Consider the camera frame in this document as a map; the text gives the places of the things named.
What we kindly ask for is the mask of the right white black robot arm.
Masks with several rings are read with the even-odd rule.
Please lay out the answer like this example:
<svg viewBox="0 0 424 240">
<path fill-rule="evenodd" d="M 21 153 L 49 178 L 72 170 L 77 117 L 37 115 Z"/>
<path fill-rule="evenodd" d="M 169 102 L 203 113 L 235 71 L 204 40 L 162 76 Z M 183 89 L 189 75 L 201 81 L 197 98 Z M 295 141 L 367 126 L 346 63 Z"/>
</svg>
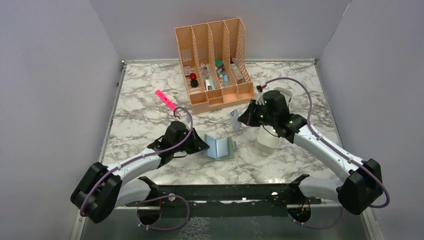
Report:
<svg viewBox="0 0 424 240">
<path fill-rule="evenodd" d="M 337 201 L 348 212 L 360 215 L 384 192 L 381 166 L 376 160 L 365 161 L 318 133 L 306 118 L 290 113 L 285 96 L 278 90 L 251 100 L 237 120 L 249 127 L 272 127 L 278 137 L 308 151 L 338 177 L 338 180 L 314 177 L 301 180 L 288 190 L 289 199 L 296 204 L 308 197 L 321 198 Z"/>
</svg>

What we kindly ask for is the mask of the silver credit card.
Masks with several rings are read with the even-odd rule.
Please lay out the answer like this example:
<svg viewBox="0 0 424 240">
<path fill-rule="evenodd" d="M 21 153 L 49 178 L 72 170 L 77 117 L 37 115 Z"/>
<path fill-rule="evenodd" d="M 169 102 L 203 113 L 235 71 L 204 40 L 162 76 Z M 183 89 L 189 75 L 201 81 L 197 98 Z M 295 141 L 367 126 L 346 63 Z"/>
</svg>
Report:
<svg viewBox="0 0 424 240">
<path fill-rule="evenodd" d="M 230 118 L 231 125 L 234 131 L 238 131 L 239 129 L 242 128 L 242 123 L 238 121 L 239 114 L 237 109 L 234 109 L 233 111 L 229 113 L 229 118 Z"/>
</svg>

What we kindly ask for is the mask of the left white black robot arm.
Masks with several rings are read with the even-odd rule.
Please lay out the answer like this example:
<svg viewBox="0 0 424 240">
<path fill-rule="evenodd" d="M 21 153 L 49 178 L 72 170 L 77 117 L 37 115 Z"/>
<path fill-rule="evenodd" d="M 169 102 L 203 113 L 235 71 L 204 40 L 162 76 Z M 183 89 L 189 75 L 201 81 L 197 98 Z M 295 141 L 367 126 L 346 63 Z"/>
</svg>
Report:
<svg viewBox="0 0 424 240">
<path fill-rule="evenodd" d="M 152 205 L 157 200 L 153 182 L 139 177 L 166 165 L 176 153 L 191 155 L 207 149 L 209 145 L 194 128 L 173 121 L 162 136 L 135 156 L 109 165 L 93 163 L 72 192 L 70 201 L 82 216 L 95 224 L 105 220 L 117 207 L 136 201 Z"/>
</svg>

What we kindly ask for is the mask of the green card holder wallet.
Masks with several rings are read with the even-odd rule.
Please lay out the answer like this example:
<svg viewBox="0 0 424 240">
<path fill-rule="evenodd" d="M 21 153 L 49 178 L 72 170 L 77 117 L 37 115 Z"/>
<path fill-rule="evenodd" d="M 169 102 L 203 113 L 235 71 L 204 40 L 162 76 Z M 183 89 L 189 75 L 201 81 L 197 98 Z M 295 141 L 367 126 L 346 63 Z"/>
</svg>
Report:
<svg viewBox="0 0 424 240">
<path fill-rule="evenodd" d="M 212 160 L 230 160 L 235 157 L 237 144 L 230 136 L 213 138 L 207 134 L 204 135 L 204 142 L 209 146 L 204 151 L 204 155 Z"/>
</svg>

